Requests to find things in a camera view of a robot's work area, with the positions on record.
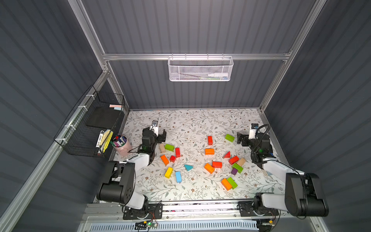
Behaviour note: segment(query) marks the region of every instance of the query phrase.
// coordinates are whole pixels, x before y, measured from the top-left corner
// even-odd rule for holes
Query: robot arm
[[[274,158],[265,158],[263,169],[285,183],[285,194],[263,193],[262,204],[294,216],[327,216],[328,206],[319,177],[295,170]]]
[[[117,202],[128,208],[137,209],[138,215],[145,215],[148,211],[148,199],[134,191],[136,171],[152,163],[156,145],[165,142],[165,139],[165,130],[163,134],[158,134],[157,121],[153,121],[151,127],[143,129],[142,144],[137,151],[139,155],[122,162],[109,161],[106,165],[97,199]]]
[[[259,133],[263,127],[268,127],[266,132]],[[329,210],[319,177],[279,162],[273,156],[272,145],[267,135],[269,129],[268,124],[261,127],[258,127],[258,124],[251,124],[249,135],[237,133],[237,143],[252,150],[252,162],[285,183],[285,194],[257,193],[254,210],[274,208],[287,211],[294,216],[327,216]]]

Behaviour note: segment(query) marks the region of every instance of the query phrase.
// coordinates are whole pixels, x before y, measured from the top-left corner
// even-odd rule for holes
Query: dark gray wall panel
[[[102,71],[67,1],[0,1],[0,38],[2,215]],[[75,228],[94,196],[102,163],[63,153],[20,224],[42,228],[49,221]],[[55,194],[40,197],[45,189]]]
[[[265,112],[289,163],[321,178],[332,231],[371,217],[370,12],[328,1]]]
[[[282,53],[314,0],[83,3],[106,53]]]
[[[227,82],[172,82],[166,61],[110,61],[131,109],[258,107],[282,61],[235,61]]]

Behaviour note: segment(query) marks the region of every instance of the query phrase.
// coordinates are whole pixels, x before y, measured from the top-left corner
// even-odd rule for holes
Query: teal triangular block
[[[193,168],[193,166],[191,166],[191,165],[186,165],[185,164],[184,166],[185,166],[185,168],[186,168],[187,171],[189,171],[189,170],[191,170]]]

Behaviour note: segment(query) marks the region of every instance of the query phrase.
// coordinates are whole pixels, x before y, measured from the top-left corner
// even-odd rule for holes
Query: red triangular block
[[[230,158],[231,157],[231,152],[229,151],[225,156],[224,158]]]

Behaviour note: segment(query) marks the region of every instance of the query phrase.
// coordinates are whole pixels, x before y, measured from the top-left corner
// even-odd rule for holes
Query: table surface
[[[180,148],[181,157],[165,166],[160,156],[164,154],[170,160],[175,150],[161,154],[157,146],[152,164],[137,172],[135,191],[150,201],[241,199],[253,198],[257,192],[284,193],[283,182],[273,175],[265,177],[251,162],[250,149],[236,143],[237,132],[248,134],[250,124],[262,125],[257,109],[131,111],[123,134],[133,147],[141,143],[142,130],[152,120],[158,120],[159,133],[163,129],[167,132],[165,143]],[[234,142],[227,141],[226,134],[234,136]],[[213,137],[213,145],[208,145],[207,136]],[[206,148],[214,148],[215,155],[205,155]],[[235,176],[230,173],[229,159],[223,158],[229,151],[231,158],[237,155],[246,159],[243,171]],[[114,160],[123,161],[134,155],[120,157],[116,153]],[[210,174],[204,166],[212,161],[220,161],[223,166]],[[185,164],[193,169],[187,171]],[[169,179],[164,177],[168,167],[174,169]],[[181,183],[176,181],[176,171],[181,173]],[[238,184],[234,190],[227,191],[221,184],[228,177]]]

